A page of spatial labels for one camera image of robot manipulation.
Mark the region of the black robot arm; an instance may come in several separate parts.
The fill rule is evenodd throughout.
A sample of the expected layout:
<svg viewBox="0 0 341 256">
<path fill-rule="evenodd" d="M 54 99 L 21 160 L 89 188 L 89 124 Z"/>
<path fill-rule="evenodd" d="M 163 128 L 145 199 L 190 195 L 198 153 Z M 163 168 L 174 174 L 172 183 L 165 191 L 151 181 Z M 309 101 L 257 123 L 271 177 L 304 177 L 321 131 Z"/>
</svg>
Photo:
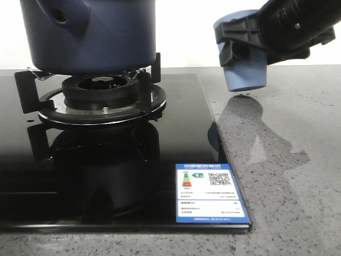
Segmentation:
<svg viewBox="0 0 341 256">
<path fill-rule="evenodd" d="M 340 1 L 267 1 L 259 10 L 243 10 L 220 18 L 214 24 L 222 67 L 250 60 L 259 50 L 271 65 L 291 59 L 306 59 L 310 48 L 328 44 L 340 22 Z"/>
</svg>

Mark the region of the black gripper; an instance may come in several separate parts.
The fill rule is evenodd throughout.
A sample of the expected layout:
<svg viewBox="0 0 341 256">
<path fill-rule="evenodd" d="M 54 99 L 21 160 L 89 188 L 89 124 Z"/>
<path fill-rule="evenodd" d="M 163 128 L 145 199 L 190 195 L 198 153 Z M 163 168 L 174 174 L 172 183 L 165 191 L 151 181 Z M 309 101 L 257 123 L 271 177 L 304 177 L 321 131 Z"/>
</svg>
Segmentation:
<svg viewBox="0 0 341 256">
<path fill-rule="evenodd" d="M 334 28 L 309 33 L 301 23 L 288 28 L 279 19 L 265 21 L 255 13 L 243 18 L 220 22 L 215 28 L 217 44 L 223 44 L 219 54 L 220 65 L 230 66 L 238 61 L 250 60 L 251 50 L 259 50 L 267 55 L 267 64 L 306 59 L 310 48 L 333 41 Z"/>
</svg>

